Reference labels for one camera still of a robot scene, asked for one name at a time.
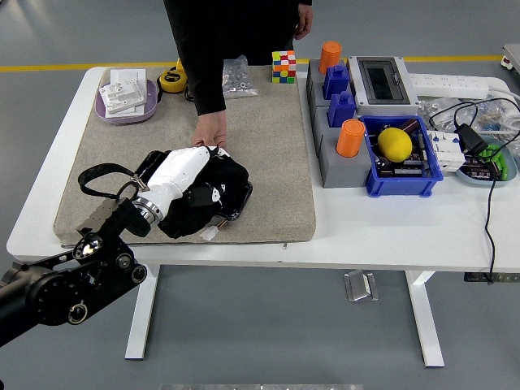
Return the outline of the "person's left hand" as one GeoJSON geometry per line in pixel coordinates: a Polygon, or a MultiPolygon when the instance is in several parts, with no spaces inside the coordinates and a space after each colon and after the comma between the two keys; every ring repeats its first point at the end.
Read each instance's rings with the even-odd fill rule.
{"type": "Polygon", "coordinates": [[[312,29],[314,10],[311,5],[298,4],[298,22],[294,30],[293,38],[301,40],[306,37],[312,29]]]}

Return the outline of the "person's right hand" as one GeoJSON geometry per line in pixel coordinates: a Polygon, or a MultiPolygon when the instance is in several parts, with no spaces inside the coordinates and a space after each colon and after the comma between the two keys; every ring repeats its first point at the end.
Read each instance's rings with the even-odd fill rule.
{"type": "Polygon", "coordinates": [[[199,115],[192,139],[193,146],[218,146],[227,148],[227,113],[199,115]]]}

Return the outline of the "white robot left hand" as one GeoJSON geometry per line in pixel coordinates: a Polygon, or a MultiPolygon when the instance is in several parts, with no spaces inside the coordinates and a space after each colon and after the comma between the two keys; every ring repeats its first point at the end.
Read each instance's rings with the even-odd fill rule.
{"type": "Polygon", "coordinates": [[[229,157],[218,146],[200,146],[171,151],[148,180],[148,190],[141,193],[143,201],[134,203],[150,206],[158,221],[164,219],[172,201],[181,199],[211,157],[229,157]]]}

